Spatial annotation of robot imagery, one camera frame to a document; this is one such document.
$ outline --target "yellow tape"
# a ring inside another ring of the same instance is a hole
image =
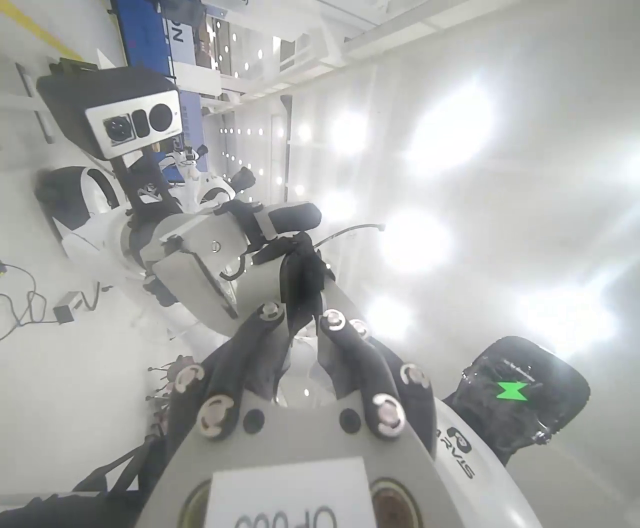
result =
[[[57,49],[62,54],[62,56],[76,61],[82,60],[82,57],[80,57],[80,55],[62,44],[62,42],[60,42],[55,36],[50,34],[50,32],[41,28],[33,21],[32,18],[22,13],[9,0],[0,0],[0,14],[6,15],[16,24],[22,26],[24,29],[37,36],[42,42],[45,42],[52,48]]]

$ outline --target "wire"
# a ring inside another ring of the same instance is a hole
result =
[[[95,283],[95,296],[93,297],[92,304],[89,304],[89,301],[86,300],[86,297],[84,296],[84,292],[80,292],[80,295],[82,296],[82,301],[86,306],[86,309],[89,310],[90,312],[93,312],[95,310],[95,307],[98,305],[98,298],[100,297],[100,283],[99,282]]]
[[[239,258],[240,258],[240,265],[238,266],[238,271],[236,271],[233,275],[227,275],[226,273],[223,273],[221,271],[220,277],[228,281],[236,280],[238,277],[240,277],[244,273],[245,258],[244,258],[244,255],[240,255]]]
[[[20,316],[18,316],[18,314],[15,312],[15,307],[13,306],[13,300],[9,297],[9,295],[5,293],[0,293],[0,297],[4,297],[9,301],[9,308],[11,309],[11,315],[13,316],[13,319],[15,321],[13,328],[9,330],[6,334],[4,334],[2,337],[0,337],[0,341],[9,337],[17,328],[22,328],[23,326],[27,326],[28,324],[57,323],[57,321],[44,320],[44,316],[47,311],[47,298],[44,295],[41,295],[37,292],[38,283],[36,282],[35,277],[29,271],[27,271],[24,268],[21,268],[20,266],[14,266],[13,264],[7,264],[5,262],[3,262],[3,265],[8,268],[19,269],[20,271],[29,275],[29,277],[31,278],[31,282],[33,283],[33,289],[27,292],[27,307],[24,309],[24,311],[22,312],[22,315]],[[35,318],[33,315],[33,300],[36,297],[39,297],[43,301],[42,315],[38,319]],[[29,321],[27,321],[26,323],[23,323],[22,320],[27,315],[27,313],[29,313]]]
[[[339,237],[340,235],[344,235],[345,233],[348,233],[349,231],[354,231],[356,229],[362,229],[363,227],[375,227],[378,229],[378,231],[384,231],[386,226],[383,223],[361,223],[359,225],[352,225],[347,229],[342,229],[337,233],[333,233],[331,236],[325,238],[324,240],[320,240],[320,242],[318,242],[317,244],[314,244],[314,249],[319,248],[325,242],[328,242],[329,240]]]
[[[26,294],[26,299],[27,299],[27,307],[24,309],[24,311],[22,312],[21,315],[18,315],[15,311],[15,306],[13,304],[13,299],[11,299],[11,297],[9,297],[9,295],[7,295],[6,293],[1,293],[0,292],[0,297],[4,297],[5,299],[7,299],[9,301],[9,309],[11,310],[11,315],[13,316],[13,320],[14,325],[13,328],[11,330],[9,330],[6,334],[4,334],[2,337],[0,337],[0,341],[4,340],[5,338],[9,337],[16,329],[18,328],[22,328],[23,326],[27,326],[28,324],[51,324],[51,323],[58,323],[57,321],[45,321],[44,317],[46,315],[47,312],[47,298],[38,293],[38,283],[36,281],[36,278],[26,269],[21,268],[20,266],[14,266],[13,264],[7,264],[6,262],[2,262],[3,266],[6,266],[8,268],[13,268],[13,269],[18,269],[19,271],[26,273],[27,275],[29,275],[30,279],[31,279],[31,283],[33,284],[33,288],[30,289],[27,294]],[[87,307],[87,309],[90,312],[93,312],[96,308],[96,306],[98,305],[98,298],[99,298],[99,294],[100,294],[100,283],[98,282],[95,288],[95,298],[93,299],[93,303],[89,304],[89,301],[86,299],[86,297],[84,296],[84,293],[81,292],[82,295],[82,299],[84,302],[84,305]],[[34,313],[33,313],[33,301],[35,298],[40,298],[42,300],[42,315],[40,317],[35,317]],[[24,318],[27,315],[27,313],[29,314],[29,320],[24,322]]]

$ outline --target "white floor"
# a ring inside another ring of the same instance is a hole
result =
[[[28,12],[35,4],[20,7]],[[66,7],[67,15],[74,12]],[[97,61],[100,46],[110,62],[122,64],[116,28],[102,5],[85,2],[75,8],[78,16],[90,12],[93,25],[74,25],[67,18],[71,43],[84,43],[81,53],[91,61]],[[37,21],[47,23],[42,19],[45,13]],[[42,55],[20,58],[34,79],[46,73]],[[25,95],[13,60],[1,54],[0,93]],[[66,258],[33,195],[39,171],[89,164],[56,132],[55,144],[48,145],[33,112],[0,109],[0,260],[29,270],[50,307],[67,291],[82,289],[93,296],[91,280]],[[30,287],[20,271],[0,276],[0,292],[13,298],[18,313]],[[52,318],[50,308],[46,318]],[[1,299],[0,335],[11,327]],[[145,396],[161,386],[160,376],[147,367],[180,352],[164,328],[115,289],[100,295],[95,312],[82,313],[73,323],[30,325],[0,342],[0,495],[71,490],[94,468],[140,444],[150,415]]]

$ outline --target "ceiling light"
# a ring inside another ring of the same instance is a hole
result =
[[[355,112],[345,112],[336,119],[331,129],[331,144],[343,154],[361,151],[367,137],[367,120]]]
[[[451,253],[448,231],[420,211],[394,216],[380,235],[383,256],[398,271],[426,271],[446,262]]]
[[[309,127],[309,125],[305,124],[305,125],[300,125],[300,128],[298,129],[298,136],[300,137],[300,140],[304,143],[308,142],[311,140],[311,128]]]
[[[405,306],[388,297],[374,300],[366,313],[366,320],[373,334],[390,339],[402,339],[411,319]]]
[[[355,197],[347,191],[331,191],[320,199],[319,209],[323,220],[342,222],[355,213]]]
[[[493,126],[486,94],[470,84],[432,109],[419,124],[408,158],[419,172],[439,172],[477,154]]]
[[[615,321],[598,295],[580,287],[562,287],[524,297],[521,315],[531,330],[546,338],[554,351],[571,354],[611,338]]]

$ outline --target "power adapter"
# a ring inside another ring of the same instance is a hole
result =
[[[53,307],[53,315],[60,324],[75,321],[74,312],[77,312],[84,304],[82,294],[79,291],[67,292]]]

